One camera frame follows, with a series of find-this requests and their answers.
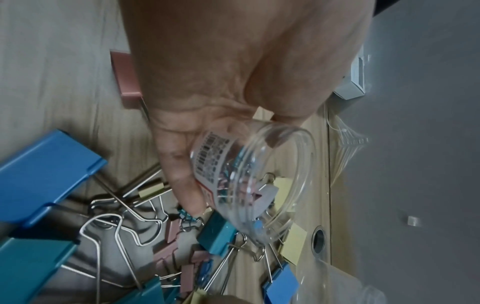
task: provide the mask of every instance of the plastic jar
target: plastic jar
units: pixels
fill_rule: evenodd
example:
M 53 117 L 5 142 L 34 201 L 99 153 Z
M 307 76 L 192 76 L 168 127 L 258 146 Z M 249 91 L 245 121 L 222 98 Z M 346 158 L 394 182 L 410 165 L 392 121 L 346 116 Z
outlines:
M 316 151 L 305 129 L 246 120 L 217 124 L 201 133 L 190 159 L 207 203 L 238 231 L 268 244 L 293 223 L 311 184 Z M 283 204 L 259 199 L 259 190 L 280 176 L 292 181 Z

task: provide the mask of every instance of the round metal hole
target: round metal hole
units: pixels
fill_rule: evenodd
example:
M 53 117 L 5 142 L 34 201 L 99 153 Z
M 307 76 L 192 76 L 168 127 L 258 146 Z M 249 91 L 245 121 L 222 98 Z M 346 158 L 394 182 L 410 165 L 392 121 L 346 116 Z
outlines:
M 322 226 L 318 226 L 311 236 L 311 251 L 313 255 L 319 255 L 325 248 L 325 233 Z

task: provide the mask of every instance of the white label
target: white label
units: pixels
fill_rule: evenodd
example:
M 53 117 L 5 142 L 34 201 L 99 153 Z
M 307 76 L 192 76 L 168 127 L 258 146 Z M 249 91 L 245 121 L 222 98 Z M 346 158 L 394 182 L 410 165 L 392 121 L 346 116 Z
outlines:
M 211 132 L 206 135 L 198 148 L 193 162 L 193 174 L 206 202 L 217 205 L 217 188 L 220 173 L 230 147 L 236 138 Z

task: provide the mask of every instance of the wooden desk surface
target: wooden desk surface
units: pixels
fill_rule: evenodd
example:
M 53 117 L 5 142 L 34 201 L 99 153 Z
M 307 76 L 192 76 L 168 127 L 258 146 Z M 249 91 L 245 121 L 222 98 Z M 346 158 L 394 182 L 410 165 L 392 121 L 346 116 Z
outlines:
M 115 0 L 0 2 L 0 160 L 60 128 L 108 158 L 105 170 L 113 185 L 126 184 L 156 163 L 140 111 L 121 107 L 110 49 L 128 50 Z M 270 114 L 259 110 L 255 117 L 269 119 Z M 318 225 L 326 231 L 324 254 L 330 260 L 328 130 L 323 111 L 304 127 L 314 136 L 318 162 L 298 214 L 298 223 L 309 232 L 296 269 L 299 281 L 313 269 L 310 238 Z M 99 187 L 89 182 L 79 195 L 97 193 Z M 266 278 L 265 271 L 264 263 L 254 265 L 249 256 L 239 254 L 229 293 L 261 303 L 260 277 Z

